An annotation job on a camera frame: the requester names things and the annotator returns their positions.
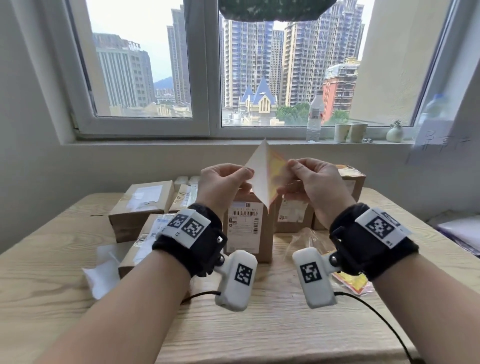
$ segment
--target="table surface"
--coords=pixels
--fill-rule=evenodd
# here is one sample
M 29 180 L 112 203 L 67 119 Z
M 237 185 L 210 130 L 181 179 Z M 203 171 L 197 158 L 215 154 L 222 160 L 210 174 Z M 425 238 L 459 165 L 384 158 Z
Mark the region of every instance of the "table surface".
M 120 197 L 87 196 L 0 255 L 0 363 L 31 363 L 94 303 L 81 268 L 95 265 L 97 246 L 115 243 L 107 214 Z M 480 260 L 378 192 L 364 188 L 360 200 L 410 228 L 422 254 L 480 291 Z M 307 307 L 288 242 L 275 237 L 273 263 L 258 266 L 245 312 L 222 309 L 213 296 L 182 306 L 158 362 L 407 363 L 393 333 L 359 302 Z M 196 278 L 193 293 L 218 281 L 216 273 Z M 364 298 L 415 352 L 378 295 Z

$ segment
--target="green patterned cloth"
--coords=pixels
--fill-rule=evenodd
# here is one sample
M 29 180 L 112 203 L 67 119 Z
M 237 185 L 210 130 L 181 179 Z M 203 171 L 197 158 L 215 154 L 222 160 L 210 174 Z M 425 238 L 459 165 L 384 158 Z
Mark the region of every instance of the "green patterned cloth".
M 226 19 L 240 22 L 317 20 L 336 0 L 218 0 Z

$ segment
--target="person's left hand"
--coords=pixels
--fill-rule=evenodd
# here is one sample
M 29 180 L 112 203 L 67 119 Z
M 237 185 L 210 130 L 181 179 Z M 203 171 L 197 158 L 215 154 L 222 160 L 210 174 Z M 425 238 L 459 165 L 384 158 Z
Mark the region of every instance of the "person's left hand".
M 253 174 L 251 168 L 230 163 L 205 168 L 200 172 L 195 203 L 207 206 L 222 220 L 234 197 L 250 192 L 252 185 L 246 181 Z

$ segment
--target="glass pane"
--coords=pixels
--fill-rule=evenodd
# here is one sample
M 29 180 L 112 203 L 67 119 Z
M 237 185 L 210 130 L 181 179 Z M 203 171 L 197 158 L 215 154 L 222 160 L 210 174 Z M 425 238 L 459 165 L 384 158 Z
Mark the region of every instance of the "glass pane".
M 89 22 L 79 21 L 78 1 L 97 115 L 191 118 L 183 1 L 86 0 Z
M 222 126 L 306 126 L 318 90 L 324 126 L 410 125 L 450 5 L 422 1 L 338 0 L 307 22 L 219 14 Z

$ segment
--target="paper cup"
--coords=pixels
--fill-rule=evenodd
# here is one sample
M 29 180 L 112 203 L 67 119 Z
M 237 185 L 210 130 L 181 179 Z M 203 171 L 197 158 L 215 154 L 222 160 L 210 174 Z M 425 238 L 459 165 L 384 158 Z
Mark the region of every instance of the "paper cup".
M 361 143 L 367 130 L 368 123 L 354 121 L 350 126 L 350 142 Z
M 351 124 L 335 124 L 335 142 L 345 143 L 347 141 L 347 135 L 350 131 L 350 126 Z

